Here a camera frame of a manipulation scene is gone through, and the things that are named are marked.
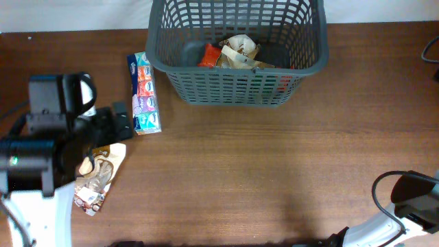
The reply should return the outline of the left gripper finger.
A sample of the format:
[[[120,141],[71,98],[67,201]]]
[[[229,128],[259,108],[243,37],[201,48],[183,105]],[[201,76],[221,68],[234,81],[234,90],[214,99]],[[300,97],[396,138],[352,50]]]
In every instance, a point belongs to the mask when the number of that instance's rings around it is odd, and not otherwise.
[[[94,116],[95,143],[113,144],[118,142],[115,116],[110,107],[98,108]]]
[[[133,137],[132,124],[125,103],[114,102],[112,106],[115,112],[115,128],[118,140],[131,139]]]

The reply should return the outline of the colourful tissue pack strip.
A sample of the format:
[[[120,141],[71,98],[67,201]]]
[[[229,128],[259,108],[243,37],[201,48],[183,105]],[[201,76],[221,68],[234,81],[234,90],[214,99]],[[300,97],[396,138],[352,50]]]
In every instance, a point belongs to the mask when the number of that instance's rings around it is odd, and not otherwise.
[[[134,131],[138,135],[161,132],[154,69],[145,52],[127,57],[132,83],[132,114]]]

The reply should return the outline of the beige snack bag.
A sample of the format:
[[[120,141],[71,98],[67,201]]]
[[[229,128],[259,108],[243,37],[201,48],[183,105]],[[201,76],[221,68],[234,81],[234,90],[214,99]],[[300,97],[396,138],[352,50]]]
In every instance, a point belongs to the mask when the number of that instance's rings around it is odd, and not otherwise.
[[[118,169],[126,157],[126,145],[114,143],[92,151],[79,166],[73,202],[89,216],[102,207]]]
[[[260,52],[249,36],[238,34],[219,42],[221,52],[215,66],[223,69],[272,69],[275,66],[255,59]]]

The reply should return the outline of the orange pasta packet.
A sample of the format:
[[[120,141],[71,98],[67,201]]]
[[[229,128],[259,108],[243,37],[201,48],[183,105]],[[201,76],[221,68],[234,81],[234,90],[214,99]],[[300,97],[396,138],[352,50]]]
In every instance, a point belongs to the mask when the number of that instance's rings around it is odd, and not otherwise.
[[[215,63],[220,55],[221,49],[207,44],[205,46],[204,56],[201,62],[198,64],[199,67],[216,67]]]

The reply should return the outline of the grey plastic lattice basket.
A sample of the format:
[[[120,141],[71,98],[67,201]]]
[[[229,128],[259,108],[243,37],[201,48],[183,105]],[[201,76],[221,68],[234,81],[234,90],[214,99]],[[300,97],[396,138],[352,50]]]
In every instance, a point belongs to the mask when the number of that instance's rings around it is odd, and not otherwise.
[[[280,106],[328,62],[324,1],[158,0],[145,52],[190,104]]]

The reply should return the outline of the green lid spice jar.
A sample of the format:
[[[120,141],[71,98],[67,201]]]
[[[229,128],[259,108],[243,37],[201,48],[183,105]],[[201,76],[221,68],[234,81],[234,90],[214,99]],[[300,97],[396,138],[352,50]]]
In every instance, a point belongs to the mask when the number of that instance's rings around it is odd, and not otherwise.
[[[257,75],[252,79],[250,84],[250,92],[254,96],[254,100],[260,102],[263,99],[263,76]]]

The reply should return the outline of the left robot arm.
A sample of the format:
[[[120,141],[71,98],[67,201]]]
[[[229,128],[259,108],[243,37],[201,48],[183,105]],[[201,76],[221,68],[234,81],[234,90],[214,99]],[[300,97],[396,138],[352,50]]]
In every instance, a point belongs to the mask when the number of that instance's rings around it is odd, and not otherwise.
[[[123,102],[87,115],[97,89],[87,73],[34,75],[29,107],[1,138],[1,209],[14,246],[71,246],[78,167],[92,151],[131,139]]]

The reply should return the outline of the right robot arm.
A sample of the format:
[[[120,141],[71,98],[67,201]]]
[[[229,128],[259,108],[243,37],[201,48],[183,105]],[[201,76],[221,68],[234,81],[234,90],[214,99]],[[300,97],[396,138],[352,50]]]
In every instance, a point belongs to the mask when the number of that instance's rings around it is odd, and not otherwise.
[[[398,176],[383,207],[377,198],[379,182]],[[378,176],[371,188],[372,200],[379,212],[354,227],[346,227],[327,240],[327,246],[396,246],[407,239],[438,232],[438,175],[415,171],[389,171]]]

